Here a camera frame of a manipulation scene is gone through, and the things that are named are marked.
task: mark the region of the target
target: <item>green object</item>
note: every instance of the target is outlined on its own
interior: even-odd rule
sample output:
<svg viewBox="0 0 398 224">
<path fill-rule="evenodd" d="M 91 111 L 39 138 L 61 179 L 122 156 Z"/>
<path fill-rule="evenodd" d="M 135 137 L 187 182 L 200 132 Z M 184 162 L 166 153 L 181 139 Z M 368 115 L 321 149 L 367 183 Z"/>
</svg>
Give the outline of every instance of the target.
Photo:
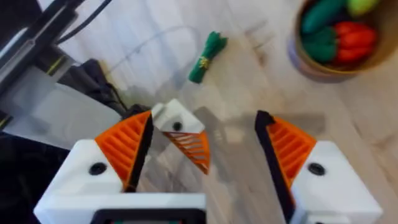
<svg viewBox="0 0 398 224">
<path fill-rule="evenodd" d="M 304 14 L 302 32 L 310 34 L 325 27 L 345 6 L 346 0 L 319 0 Z"/>
<path fill-rule="evenodd" d="M 336 42 L 337 33 L 332 27 L 325 27 L 322 30 L 302 36 L 303 42 L 311 42 L 317 44 L 333 44 Z"/>
<path fill-rule="evenodd" d="M 348 0 L 348 12 L 354 17 L 362 16 L 371 11 L 378 2 L 379 0 Z"/>
<path fill-rule="evenodd" d="M 304 49 L 317 62 L 331 62 L 337 55 L 336 36 L 332 27 L 325 27 L 314 34 L 303 35 Z"/>
<path fill-rule="evenodd" d="M 225 48 L 227 41 L 228 38 L 221 37 L 220 33 L 211 32 L 207 38 L 205 49 L 189 74 L 188 79 L 194 83 L 201 83 L 206 71 L 209 69 L 210 62 Z"/>
</svg>

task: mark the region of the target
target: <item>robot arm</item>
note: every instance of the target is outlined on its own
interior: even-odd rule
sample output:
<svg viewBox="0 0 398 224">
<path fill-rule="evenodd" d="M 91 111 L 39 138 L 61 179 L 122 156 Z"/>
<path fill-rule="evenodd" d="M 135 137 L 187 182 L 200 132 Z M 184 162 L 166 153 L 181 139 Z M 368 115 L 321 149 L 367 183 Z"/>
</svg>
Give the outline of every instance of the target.
<svg viewBox="0 0 398 224">
<path fill-rule="evenodd" d="M 34 209 L 40 222 L 205 223 L 203 194 L 135 193 L 153 124 L 207 173 L 204 125 L 172 100 L 121 121 L 95 139 L 78 141 Z"/>
</svg>

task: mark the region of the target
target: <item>bowl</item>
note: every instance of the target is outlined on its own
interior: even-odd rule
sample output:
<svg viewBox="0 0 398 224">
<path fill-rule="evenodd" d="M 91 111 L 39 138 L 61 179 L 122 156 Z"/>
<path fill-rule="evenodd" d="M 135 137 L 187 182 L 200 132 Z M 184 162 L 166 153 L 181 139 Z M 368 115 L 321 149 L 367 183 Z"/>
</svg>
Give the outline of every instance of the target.
<svg viewBox="0 0 398 224">
<path fill-rule="evenodd" d="M 380 0 L 368 14 L 357 18 L 377 32 L 374 52 L 364 60 L 345 66 L 321 64 L 304 50 L 300 30 L 302 17 L 318 0 L 305 1 L 295 18 L 292 38 L 289 40 L 289 56 L 292 63 L 308 77 L 325 82 L 340 82 L 374 68 L 385 62 L 398 46 L 398 1 Z"/>
</svg>

